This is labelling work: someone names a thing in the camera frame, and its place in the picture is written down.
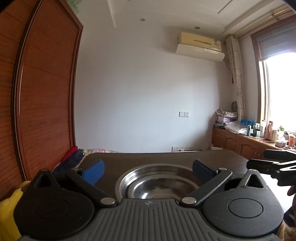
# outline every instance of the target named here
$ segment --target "air conditioner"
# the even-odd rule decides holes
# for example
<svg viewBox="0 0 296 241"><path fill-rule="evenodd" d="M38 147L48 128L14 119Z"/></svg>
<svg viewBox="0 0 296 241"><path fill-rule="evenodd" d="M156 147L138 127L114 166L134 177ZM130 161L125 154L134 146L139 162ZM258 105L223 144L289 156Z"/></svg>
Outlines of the air conditioner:
<svg viewBox="0 0 296 241"><path fill-rule="evenodd" d="M221 62L225 57L221 51L221 42L218 40L182 32L176 54Z"/></svg>

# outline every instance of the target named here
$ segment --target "silver screw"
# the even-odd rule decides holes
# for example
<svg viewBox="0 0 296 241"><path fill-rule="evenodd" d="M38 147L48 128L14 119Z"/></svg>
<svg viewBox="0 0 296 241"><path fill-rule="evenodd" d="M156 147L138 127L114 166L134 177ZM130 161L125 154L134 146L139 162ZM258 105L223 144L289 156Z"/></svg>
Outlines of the silver screw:
<svg viewBox="0 0 296 241"><path fill-rule="evenodd" d="M101 203L104 205L112 205L115 203L115 199L111 197L103 197L101 199Z"/></svg>
<svg viewBox="0 0 296 241"><path fill-rule="evenodd" d="M182 202L188 205L196 203L196 199L194 197L184 197L182 198Z"/></svg>

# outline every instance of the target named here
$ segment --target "curtain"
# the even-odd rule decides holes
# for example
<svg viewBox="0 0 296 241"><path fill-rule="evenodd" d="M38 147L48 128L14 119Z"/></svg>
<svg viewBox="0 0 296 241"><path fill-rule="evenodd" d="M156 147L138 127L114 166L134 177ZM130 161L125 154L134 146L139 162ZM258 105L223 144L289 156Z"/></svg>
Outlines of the curtain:
<svg viewBox="0 0 296 241"><path fill-rule="evenodd" d="M239 47L238 39L235 39L232 35L226 39L226 47L229 56L229 62L231 66L233 81L235 85L235 92L237 96L237 111L239 120L245 120L245 108L243 98L243 69L242 69L242 56Z"/></svg>
<svg viewBox="0 0 296 241"><path fill-rule="evenodd" d="M260 60L267 60L282 53L296 53L296 22L276 28L258 36Z"/></svg>

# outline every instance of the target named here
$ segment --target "white wall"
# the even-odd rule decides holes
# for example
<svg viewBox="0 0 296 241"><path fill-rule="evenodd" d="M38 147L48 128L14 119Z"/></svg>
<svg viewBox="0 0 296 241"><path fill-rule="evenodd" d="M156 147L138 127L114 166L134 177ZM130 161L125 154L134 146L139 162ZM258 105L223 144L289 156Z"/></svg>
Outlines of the white wall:
<svg viewBox="0 0 296 241"><path fill-rule="evenodd" d="M105 0L82 1L79 8L77 145L120 152L206 149L216 109L229 110L233 101L225 63L174 54L180 29L149 19L114 29ZM179 111L190 117L178 117Z"/></svg>

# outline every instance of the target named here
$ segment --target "dark blue cloth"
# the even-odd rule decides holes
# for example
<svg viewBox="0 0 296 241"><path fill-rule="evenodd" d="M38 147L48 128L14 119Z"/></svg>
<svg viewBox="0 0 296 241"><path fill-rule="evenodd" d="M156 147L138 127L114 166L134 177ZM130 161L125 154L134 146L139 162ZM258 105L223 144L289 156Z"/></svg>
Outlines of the dark blue cloth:
<svg viewBox="0 0 296 241"><path fill-rule="evenodd" d="M78 149L71 156L69 156L66 160L61 162L56 167L56 169L54 169L54 171L52 173L53 174L66 173L69 170L71 170L72 168L75 168L79 164L79 162L82 160L82 158L83 158L83 150Z"/></svg>

